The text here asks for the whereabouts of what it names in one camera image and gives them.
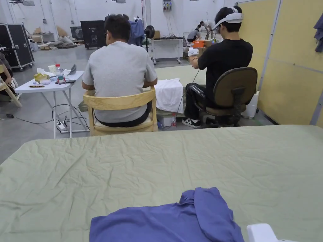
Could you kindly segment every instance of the white towel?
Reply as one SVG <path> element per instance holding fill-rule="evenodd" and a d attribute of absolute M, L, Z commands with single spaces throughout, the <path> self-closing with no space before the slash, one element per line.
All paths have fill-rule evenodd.
<path fill-rule="evenodd" d="M 184 113 L 183 108 L 183 85 L 180 79 L 158 80 L 155 85 L 156 107 L 160 110 Z"/>

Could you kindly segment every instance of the white vr headset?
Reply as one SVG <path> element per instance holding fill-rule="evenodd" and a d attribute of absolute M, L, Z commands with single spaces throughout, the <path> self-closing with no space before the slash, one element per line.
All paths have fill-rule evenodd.
<path fill-rule="evenodd" d="M 219 22 L 215 24 L 215 28 L 217 28 L 223 22 L 228 22 L 230 24 L 242 23 L 243 14 L 239 13 L 238 10 L 234 7 L 231 8 L 233 10 L 233 14 L 227 15 L 224 19 L 221 19 Z"/>

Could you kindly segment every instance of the white folding table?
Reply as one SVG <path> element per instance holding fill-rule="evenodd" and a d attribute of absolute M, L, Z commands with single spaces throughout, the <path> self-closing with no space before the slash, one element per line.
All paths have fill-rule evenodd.
<path fill-rule="evenodd" d="M 68 78 L 70 80 L 78 80 L 81 78 L 83 73 L 84 73 L 84 71 L 77 71 L 75 74 L 68 76 Z M 80 116 L 76 112 L 76 110 L 73 107 L 72 102 L 71 102 L 71 87 L 74 85 L 74 83 L 73 84 L 58 85 L 58 84 L 55 84 L 55 82 L 51 82 L 48 85 L 43 85 L 44 87 L 29 87 L 29 86 L 40 86 L 40 85 L 35 85 L 34 82 L 35 82 L 35 79 L 19 86 L 18 88 L 15 89 L 15 92 L 16 93 L 40 93 L 45 98 L 46 102 L 48 103 L 51 110 L 53 111 L 54 117 L 56 117 L 60 121 L 60 123 L 69 131 L 70 138 L 72 137 L 72 132 L 87 132 L 87 131 L 89 131 L 89 129 L 84 125 L 83 121 L 81 120 Z M 68 127 L 60 119 L 59 115 L 56 112 L 56 93 L 55 92 L 58 92 L 58 91 L 62 91 L 64 93 L 64 96 L 66 97 L 67 102 L 69 104 L 69 126 Z M 47 98 L 44 95 L 44 92 L 53 92 L 54 106 L 52 106 L 50 104 L 50 102 L 47 100 Z M 75 113 L 76 117 L 81 122 L 81 125 L 83 126 L 84 130 L 72 131 L 72 111 Z M 56 138 L 56 121 L 54 120 L 54 139 L 55 138 Z"/>

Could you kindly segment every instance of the white box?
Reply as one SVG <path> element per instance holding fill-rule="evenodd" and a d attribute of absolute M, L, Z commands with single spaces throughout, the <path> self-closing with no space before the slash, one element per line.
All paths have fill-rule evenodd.
<path fill-rule="evenodd" d="M 162 116 L 157 116 L 157 119 L 159 122 L 162 123 L 164 127 L 168 127 L 172 125 L 172 118 L 171 117 L 162 117 Z"/>
<path fill-rule="evenodd" d="M 250 103 L 247 105 L 247 109 L 241 113 L 244 118 L 252 119 L 256 115 L 258 105 L 259 91 L 257 91 Z"/>

